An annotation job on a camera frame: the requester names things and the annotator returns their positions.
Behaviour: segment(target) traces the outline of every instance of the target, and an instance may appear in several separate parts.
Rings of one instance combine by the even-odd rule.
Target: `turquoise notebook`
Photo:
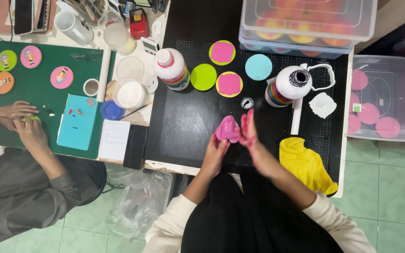
[[[67,105],[59,128],[57,145],[88,150],[94,119],[96,118],[97,102],[90,107],[88,97],[68,95]]]

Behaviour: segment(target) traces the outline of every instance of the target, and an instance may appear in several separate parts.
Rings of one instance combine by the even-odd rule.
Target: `light blue clay disc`
[[[245,70],[251,79],[261,81],[271,74],[273,64],[265,55],[253,55],[246,61]]]

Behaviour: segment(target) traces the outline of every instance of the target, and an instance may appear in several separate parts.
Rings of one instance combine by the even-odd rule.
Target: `white table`
[[[165,28],[166,28],[166,20],[167,20],[167,14],[168,10],[170,9],[171,3],[168,4],[167,9],[164,14],[162,14],[158,20],[162,22],[162,28],[161,31],[162,33],[160,34],[159,38],[156,40],[157,43],[159,43],[160,47],[162,48],[163,45],[163,38],[165,34]],[[4,40],[10,40],[10,36],[1,36]],[[17,42],[27,42],[27,43],[44,43],[44,44],[49,44],[49,45],[62,45],[62,46],[73,46],[73,47],[83,47],[83,48],[95,48],[95,49],[103,49],[105,42],[102,36],[102,32],[99,30],[94,30],[94,39],[93,42],[90,45],[87,46],[81,46],[68,38],[64,33],[57,31],[57,36],[56,37],[39,37],[39,36],[32,36],[32,35],[25,35],[25,36],[14,36],[13,41]],[[341,158],[340,158],[340,174],[338,178],[338,192],[333,196],[334,198],[341,198],[343,196],[343,175],[344,175],[344,170],[345,170],[345,156],[346,156],[346,133],[347,133],[347,126],[348,126],[348,114],[349,114],[349,98],[350,98],[350,93],[351,93],[351,79],[352,79],[352,57],[353,57],[353,52],[352,51],[349,54],[348,57],[348,72],[347,72],[347,79],[346,79],[346,98],[345,98],[345,112],[344,112],[344,123],[343,123],[343,136],[342,136],[342,141],[341,141]],[[145,71],[142,80],[140,81],[141,83],[145,82],[146,79],[150,76],[155,75],[154,70],[153,70],[153,59],[154,56],[146,53],[143,50],[143,46],[141,45],[140,42],[137,43],[137,47],[132,54],[132,56],[136,56],[139,59],[142,60],[144,66],[145,66]],[[115,58],[115,66],[116,64],[123,58],[124,56],[121,55],[116,55]],[[115,70],[112,74],[112,80],[117,80],[116,75],[115,75]],[[154,94],[148,95],[148,101],[153,101],[154,100]],[[123,120],[130,121],[133,124],[136,125],[143,125],[143,126],[149,126],[149,122],[151,119],[151,111],[152,111],[152,106],[147,106],[138,112],[133,113],[131,116],[124,118]],[[104,162],[110,162],[110,163],[115,163],[115,164],[123,164],[123,161],[121,160],[102,160]],[[189,167],[189,166],[183,166],[183,165],[178,165],[178,164],[167,164],[167,163],[162,163],[158,161],[152,161],[152,160],[145,160],[144,162],[144,167],[148,169],[154,169],[154,170],[161,170],[161,171],[169,171],[169,172],[175,172],[175,173],[181,173],[181,174],[187,174],[187,175],[196,175],[199,171],[199,168],[195,167]]]

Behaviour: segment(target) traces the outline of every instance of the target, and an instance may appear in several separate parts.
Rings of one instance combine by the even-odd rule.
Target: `yellow cloth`
[[[279,160],[288,171],[295,175],[311,190],[319,190],[329,195],[338,190],[319,154],[304,147],[304,139],[290,137],[279,144]]]

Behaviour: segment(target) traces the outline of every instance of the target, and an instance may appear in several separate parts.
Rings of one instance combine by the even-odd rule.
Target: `plastic bag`
[[[172,175],[169,172],[128,170],[110,177],[126,185],[106,220],[111,234],[132,242],[140,238],[163,214],[170,197]]]

